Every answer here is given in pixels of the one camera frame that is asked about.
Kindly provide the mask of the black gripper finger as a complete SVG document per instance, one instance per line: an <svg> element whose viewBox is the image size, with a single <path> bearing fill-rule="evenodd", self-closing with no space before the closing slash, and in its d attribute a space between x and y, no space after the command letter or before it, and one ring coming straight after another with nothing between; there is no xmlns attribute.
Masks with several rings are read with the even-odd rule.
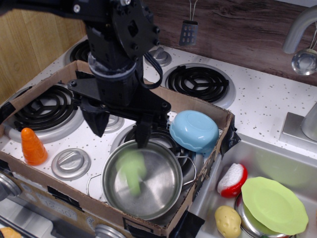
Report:
<svg viewBox="0 0 317 238"><path fill-rule="evenodd" d="M136 123L135 140L139 149L145 148L154 128L154 116L142 115Z"/></svg>
<svg viewBox="0 0 317 238"><path fill-rule="evenodd" d="M102 137L110 116L107 107L92 99L82 99L81 111L84 120L88 124L91 131L98 137Z"/></svg>

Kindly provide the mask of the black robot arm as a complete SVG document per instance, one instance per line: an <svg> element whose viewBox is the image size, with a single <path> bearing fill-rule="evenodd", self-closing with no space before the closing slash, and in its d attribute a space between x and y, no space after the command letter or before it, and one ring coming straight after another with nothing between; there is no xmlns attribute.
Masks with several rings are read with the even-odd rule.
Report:
<svg viewBox="0 0 317 238"><path fill-rule="evenodd" d="M89 78L66 79L72 102L79 107L92 132L102 136L110 115L134 120L135 139L145 148L152 130L165 126L169 102L153 93L158 80L146 84L143 62L163 75L150 54L159 45L160 29L153 14L140 0L3 0L1 14L13 9L49 12L80 19L86 26L90 53Z"/></svg>

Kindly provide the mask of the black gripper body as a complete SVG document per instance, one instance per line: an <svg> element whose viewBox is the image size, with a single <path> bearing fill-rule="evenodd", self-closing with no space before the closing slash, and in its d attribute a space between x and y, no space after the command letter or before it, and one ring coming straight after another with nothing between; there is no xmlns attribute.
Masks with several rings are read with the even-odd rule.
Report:
<svg viewBox="0 0 317 238"><path fill-rule="evenodd" d="M80 106L82 99L92 99L105 105L110 115L136 122L142 115L153 115L154 128L165 126L171 104L154 93L155 86L142 80L142 71L134 66L123 73L86 73L85 78L70 80L67 87Z"/></svg>

